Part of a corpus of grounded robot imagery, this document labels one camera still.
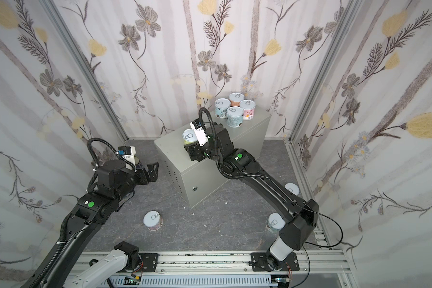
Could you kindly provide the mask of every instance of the tin can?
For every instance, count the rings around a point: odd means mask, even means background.
[[[224,119],[226,118],[227,108],[230,107],[230,100],[226,98],[220,98],[215,101],[215,114],[216,117]]]
[[[227,125],[236,128],[242,125],[243,122],[243,109],[234,106],[227,109]]]
[[[232,93],[229,95],[230,106],[240,106],[240,102],[244,99],[245,97],[242,93]]]
[[[243,120],[251,120],[254,117],[254,108],[256,103],[253,100],[243,100],[240,102],[240,108],[243,109]]]
[[[266,226],[272,233],[278,233],[285,226],[285,221],[280,214],[272,213],[267,219]]]
[[[163,225],[163,218],[157,211],[150,211],[144,216],[144,225],[150,231],[157,231]]]
[[[184,130],[182,133],[182,138],[184,139],[184,145],[194,143],[198,140],[193,129]]]

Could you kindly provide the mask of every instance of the pink can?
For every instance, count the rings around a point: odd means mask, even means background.
[[[243,109],[243,120],[251,120],[254,117],[254,108],[256,103],[253,100],[243,100],[240,102],[240,108]]]

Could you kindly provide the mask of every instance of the black cable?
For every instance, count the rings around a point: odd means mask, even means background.
[[[270,181],[271,181],[271,182],[272,182],[272,183],[273,183],[273,184],[274,184],[278,189],[282,190],[282,189],[277,185],[277,183],[275,183],[275,182],[272,181],[271,179],[270,179]],[[310,245],[314,245],[314,246],[317,246],[317,247],[322,247],[322,248],[332,248],[332,247],[335,247],[335,246],[341,244],[342,239],[344,239],[344,232],[342,231],[341,225],[339,225],[338,222],[334,221],[334,219],[332,219],[331,217],[326,216],[326,215],[324,215],[324,214],[321,214],[321,213],[319,213],[319,212],[315,212],[315,211],[309,210],[309,209],[307,209],[307,208],[305,208],[305,207],[303,207],[303,209],[306,210],[306,211],[309,211],[309,212],[312,212],[312,213],[318,214],[318,215],[322,215],[322,216],[324,216],[324,217],[330,219],[331,221],[335,222],[336,225],[338,225],[339,229],[341,230],[341,239],[339,240],[338,243],[336,243],[336,244],[334,244],[334,245],[331,245],[331,246],[324,246],[324,245],[318,245],[318,244],[314,244],[314,243],[310,243],[310,242],[305,242],[305,243],[310,244]]]
[[[93,185],[94,181],[96,181],[96,178],[98,177],[98,172],[97,172],[97,170],[98,170],[98,168],[99,168],[99,159],[98,159],[98,156],[96,156],[96,153],[94,152],[94,150],[93,150],[93,148],[92,148],[92,144],[91,144],[92,142],[95,142],[95,141],[97,141],[97,142],[101,142],[101,143],[104,143],[107,147],[109,147],[110,150],[112,150],[112,152],[115,154],[115,156],[116,156],[118,159],[120,159],[120,160],[126,162],[128,165],[130,165],[131,168],[133,169],[133,171],[136,169],[136,166],[135,166],[133,163],[129,162],[127,159],[123,158],[123,157],[118,153],[118,151],[115,150],[115,148],[114,148],[114,147],[113,147],[109,142],[105,141],[105,140],[102,139],[102,138],[97,138],[97,137],[90,138],[90,139],[86,142],[86,147],[88,148],[88,151],[90,152],[91,158],[93,158],[94,174],[93,174],[93,176],[91,177],[90,182],[88,183],[88,188],[86,189],[86,190],[88,190],[88,191],[90,190],[91,185]]]
[[[71,214],[69,213],[63,219],[63,222],[61,223],[61,228],[59,229],[58,246],[56,247],[53,256],[51,257],[50,261],[48,261],[45,268],[43,268],[40,274],[30,284],[30,288],[36,287],[43,280],[43,278],[45,278],[46,274],[48,274],[48,272],[51,270],[56,260],[58,259],[59,255],[61,254],[62,250],[64,249],[64,246],[66,245],[67,222],[69,221],[70,216]]]
[[[94,263],[97,263],[97,262],[99,262],[99,261],[96,259],[91,259],[90,260],[90,266],[93,266]],[[109,285],[109,288],[115,288],[114,284],[112,284],[112,281],[110,280],[110,278],[107,278],[106,280],[107,280],[107,285]]]
[[[210,127],[211,127],[211,132],[213,133],[213,155],[211,157],[212,158],[218,157],[218,144],[217,144],[215,124],[213,122],[213,119],[211,118],[210,112],[208,111],[208,109],[206,109],[204,107],[200,108],[200,110],[198,111],[198,119],[199,119],[200,123],[204,123],[203,118],[202,118],[203,113],[205,113],[206,116],[208,117],[208,121],[209,121]],[[269,177],[267,175],[259,174],[259,173],[250,173],[250,174],[240,175],[240,176],[231,176],[231,175],[226,174],[222,170],[221,163],[219,162],[219,158],[215,159],[214,161],[216,162],[216,167],[217,167],[219,173],[227,179],[235,180],[235,179],[251,178],[251,177],[260,177],[260,178],[269,179]]]
[[[299,284],[296,284],[291,288],[295,288],[295,287],[301,285],[302,283],[304,283],[304,281],[306,281],[307,277],[309,277],[309,274],[311,273],[311,259],[309,258],[309,255],[307,254],[307,250],[305,250],[304,246],[303,246],[303,249],[305,251],[305,254],[307,255],[307,261],[309,262],[309,270],[307,270],[307,275],[305,276],[305,278]]]

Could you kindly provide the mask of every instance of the ventilation slots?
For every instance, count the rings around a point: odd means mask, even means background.
[[[168,170],[168,174],[169,174],[169,178],[171,179],[171,183],[173,183],[173,186],[179,190],[179,193],[182,193],[181,185],[179,183],[178,176],[177,176],[176,172],[169,169],[168,162],[166,160],[164,162],[166,165],[166,169]]]

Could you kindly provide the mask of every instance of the robotic arm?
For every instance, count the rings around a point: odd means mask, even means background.
[[[103,166],[99,166],[98,158],[91,147],[93,141],[106,144],[118,159],[107,161]],[[136,185],[146,185],[157,180],[158,163],[148,164],[147,169],[140,163],[133,164],[134,147],[122,146],[117,151],[107,141],[100,138],[91,138],[87,142],[87,147],[95,164],[95,172],[88,185],[87,193],[78,200],[74,209],[64,218],[59,240],[35,273],[22,285],[22,288],[62,287],[88,242],[101,229],[110,215],[119,211],[122,205],[134,196]],[[123,268],[133,270],[137,267],[139,262],[137,247],[133,249],[127,243],[122,242],[115,246],[115,253],[116,257],[121,259],[119,262],[124,264]]]
[[[203,113],[208,117],[210,130],[204,125]],[[224,177],[239,179],[253,188],[282,216],[286,225],[266,253],[267,263],[263,263],[270,271],[282,269],[286,265],[285,258],[293,250],[300,250],[316,227],[318,204],[312,199],[306,202],[294,195],[270,176],[246,150],[234,148],[227,130],[222,124],[213,123],[206,108],[201,108],[198,115],[191,127],[196,135],[204,131],[206,137],[202,141],[202,137],[198,137],[198,142],[187,144],[184,148],[191,160],[214,160]]]

